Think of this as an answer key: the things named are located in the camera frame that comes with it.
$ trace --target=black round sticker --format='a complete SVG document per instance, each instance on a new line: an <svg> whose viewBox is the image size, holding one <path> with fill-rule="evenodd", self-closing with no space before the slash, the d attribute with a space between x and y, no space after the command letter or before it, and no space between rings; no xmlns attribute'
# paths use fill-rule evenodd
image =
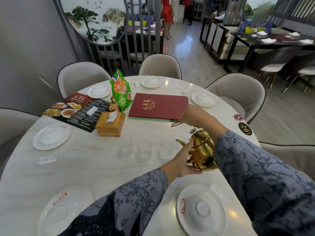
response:
<svg viewBox="0 0 315 236"><path fill-rule="evenodd" d="M250 136L253 134L252 130L250 129L250 127L248 125L246 125L245 123L240 122L238 124L239 129L245 133L246 135Z"/></svg>

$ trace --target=teapot lid knob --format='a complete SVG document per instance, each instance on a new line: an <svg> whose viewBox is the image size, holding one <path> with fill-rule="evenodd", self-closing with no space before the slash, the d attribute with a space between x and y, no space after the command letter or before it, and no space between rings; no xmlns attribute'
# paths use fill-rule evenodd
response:
<svg viewBox="0 0 315 236"><path fill-rule="evenodd" d="M196 131L196 129L193 128L189 133L190 133L190 134L193 134L195 131Z"/></svg>

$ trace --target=sleeve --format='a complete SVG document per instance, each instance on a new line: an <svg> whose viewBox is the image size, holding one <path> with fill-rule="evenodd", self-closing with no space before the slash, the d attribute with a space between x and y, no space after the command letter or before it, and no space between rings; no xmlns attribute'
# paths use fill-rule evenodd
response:
<svg viewBox="0 0 315 236"><path fill-rule="evenodd" d="M167 186L161 169L134 178L82 211L59 236L142 235Z"/></svg>
<svg viewBox="0 0 315 236"><path fill-rule="evenodd" d="M314 235L311 179L232 131L218 138L215 160L258 235Z"/></svg>

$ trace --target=round wall art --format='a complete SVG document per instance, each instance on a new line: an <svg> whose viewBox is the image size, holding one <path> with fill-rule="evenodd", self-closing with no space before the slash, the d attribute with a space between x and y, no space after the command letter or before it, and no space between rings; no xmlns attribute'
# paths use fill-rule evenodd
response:
<svg viewBox="0 0 315 236"><path fill-rule="evenodd" d="M278 0L246 0L244 17L248 21L266 19Z"/></svg>
<svg viewBox="0 0 315 236"><path fill-rule="evenodd" d="M70 25L91 42L107 45L123 35L124 0L59 0Z"/></svg>

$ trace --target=clear glass cup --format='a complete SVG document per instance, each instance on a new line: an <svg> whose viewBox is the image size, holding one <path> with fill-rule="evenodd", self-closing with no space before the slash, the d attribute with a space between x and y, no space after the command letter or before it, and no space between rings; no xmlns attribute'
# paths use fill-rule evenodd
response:
<svg viewBox="0 0 315 236"><path fill-rule="evenodd" d="M191 134L189 132L185 132L180 136L180 139L185 143L189 143L191 139Z"/></svg>
<svg viewBox="0 0 315 236"><path fill-rule="evenodd" d="M122 136L118 139L118 153L121 156L128 156L132 153L132 139L129 136Z"/></svg>
<svg viewBox="0 0 315 236"><path fill-rule="evenodd" d="M170 139L164 139L163 141L161 141L160 143L160 155L163 159L169 159L172 154L173 154L173 150L174 150L174 142Z"/></svg>
<svg viewBox="0 0 315 236"><path fill-rule="evenodd" d="M151 148L152 144L149 141L141 141L137 145L138 153L139 153L139 161L147 161L151 158Z"/></svg>

